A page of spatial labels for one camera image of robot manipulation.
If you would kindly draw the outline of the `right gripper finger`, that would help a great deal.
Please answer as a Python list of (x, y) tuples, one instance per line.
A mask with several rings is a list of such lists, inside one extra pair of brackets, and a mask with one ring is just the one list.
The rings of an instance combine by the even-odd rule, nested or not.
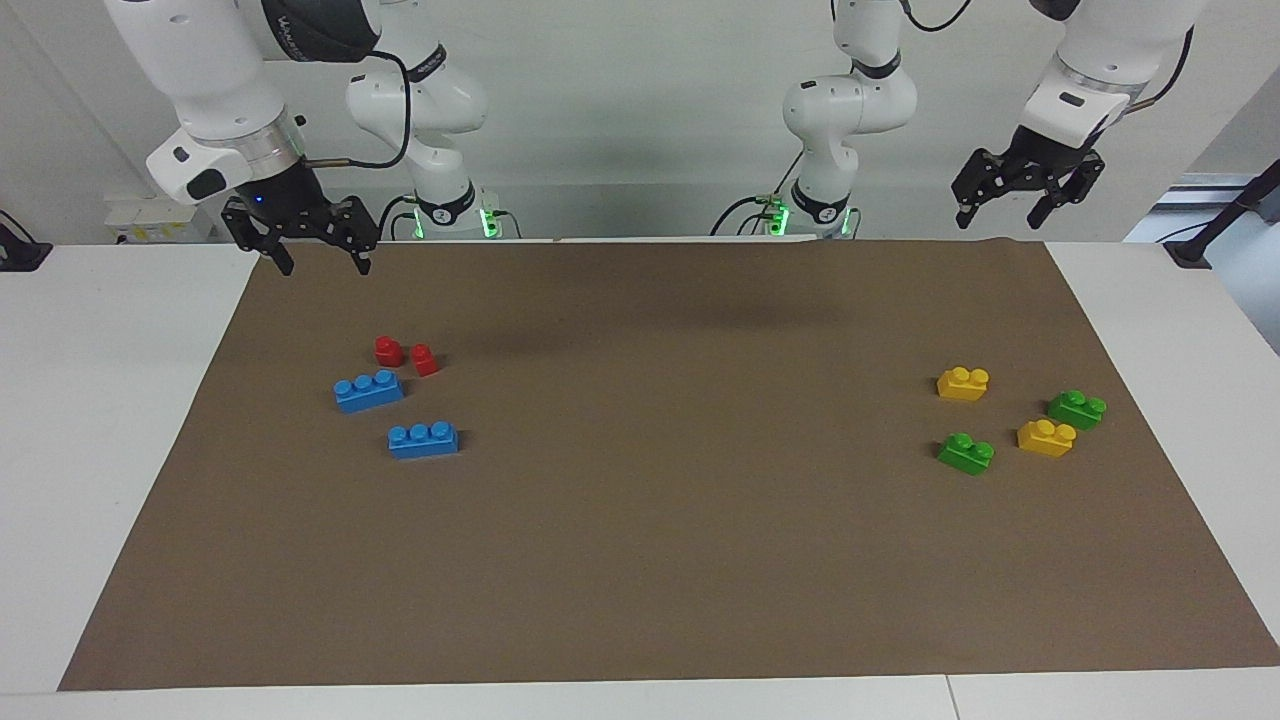
[(335, 204), (335, 241), (351, 256), (357, 272), (367, 275), (379, 227), (360, 197), (346, 197)]
[(279, 231), (260, 231), (248, 208), (241, 199), (228, 199), (221, 209), (221, 219), (236, 246), (246, 252), (257, 252), (269, 258), (276, 269), (288, 277), (294, 270), (294, 261), (282, 242)]

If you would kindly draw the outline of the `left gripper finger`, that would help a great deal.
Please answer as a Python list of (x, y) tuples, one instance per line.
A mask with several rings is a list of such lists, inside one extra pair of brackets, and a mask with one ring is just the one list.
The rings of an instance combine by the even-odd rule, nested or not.
[(1010, 191), (1011, 158), (989, 150), (974, 150), (952, 181), (952, 193), (957, 204), (955, 222), (966, 229), (978, 209)]
[(1070, 169), (1036, 168), (1033, 188), (1043, 195), (1028, 213), (1028, 225), (1039, 229), (1057, 209), (1083, 202), (1103, 169), (1105, 160), (1098, 152), (1085, 152)]

